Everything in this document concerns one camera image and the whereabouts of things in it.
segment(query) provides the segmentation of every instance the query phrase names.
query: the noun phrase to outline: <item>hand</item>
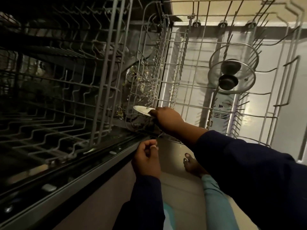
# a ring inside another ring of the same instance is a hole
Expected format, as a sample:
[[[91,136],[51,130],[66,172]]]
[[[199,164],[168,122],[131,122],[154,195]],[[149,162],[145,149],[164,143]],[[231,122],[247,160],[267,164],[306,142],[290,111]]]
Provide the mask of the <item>hand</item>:
[[[157,125],[169,135],[174,135],[185,124],[178,112],[169,107],[157,107],[149,112],[157,118]]]
[[[140,142],[132,160],[136,176],[149,175],[160,179],[161,167],[159,162],[158,143],[155,139]]]

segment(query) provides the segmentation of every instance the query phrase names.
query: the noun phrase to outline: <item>jeans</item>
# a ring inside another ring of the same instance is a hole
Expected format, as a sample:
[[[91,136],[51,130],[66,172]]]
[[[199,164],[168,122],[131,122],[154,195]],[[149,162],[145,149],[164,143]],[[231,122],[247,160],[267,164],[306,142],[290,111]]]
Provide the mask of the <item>jeans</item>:
[[[202,176],[206,200],[207,230],[239,230],[232,207],[217,182],[208,174]],[[175,230],[173,210],[163,204],[165,221],[163,230]]]

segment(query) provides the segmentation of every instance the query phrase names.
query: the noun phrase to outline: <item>navy blue sleeve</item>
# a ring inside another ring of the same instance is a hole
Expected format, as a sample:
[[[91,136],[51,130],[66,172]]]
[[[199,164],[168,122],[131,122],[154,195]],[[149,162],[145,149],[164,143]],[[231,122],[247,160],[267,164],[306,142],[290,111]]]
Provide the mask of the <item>navy blue sleeve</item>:
[[[136,179],[130,201],[122,206],[113,230],[163,230],[164,219],[160,180],[140,176]]]
[[[221,190],[261,229],[307,229],[307,166],[285,153],[203,134],[193,152]]]

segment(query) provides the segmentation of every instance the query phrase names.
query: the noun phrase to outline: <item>person's left hand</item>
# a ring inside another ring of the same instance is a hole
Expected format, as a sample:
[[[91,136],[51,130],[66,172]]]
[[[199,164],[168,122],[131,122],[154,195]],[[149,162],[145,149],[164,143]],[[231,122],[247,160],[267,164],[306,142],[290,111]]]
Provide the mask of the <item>person's left hand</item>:
[[[136,176],[149,175],[160,179],[161,167],[157,145],[158,143],[155,139],[146,140],[139,144],[132,160]]]

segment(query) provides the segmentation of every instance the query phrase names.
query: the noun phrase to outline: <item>person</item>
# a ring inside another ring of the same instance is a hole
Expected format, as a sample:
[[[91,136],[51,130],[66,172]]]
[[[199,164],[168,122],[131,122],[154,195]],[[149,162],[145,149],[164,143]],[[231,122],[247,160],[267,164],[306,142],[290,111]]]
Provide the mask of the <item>person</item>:
[[[202,179],[206,199],[208,230],[239,230],[229,201],[217,182],[188,153],[184,167],[187,172]],[[132,161],[136,174],[130,201],[126,202],[117,216],[113,230],[155,229],[175,230],[172,208],[163,202],[161,168],[155,139],[141,142]]]
[[[261,229],[307,229],[307,166],[286,153],[185,123],[175,110],[149,112]]]

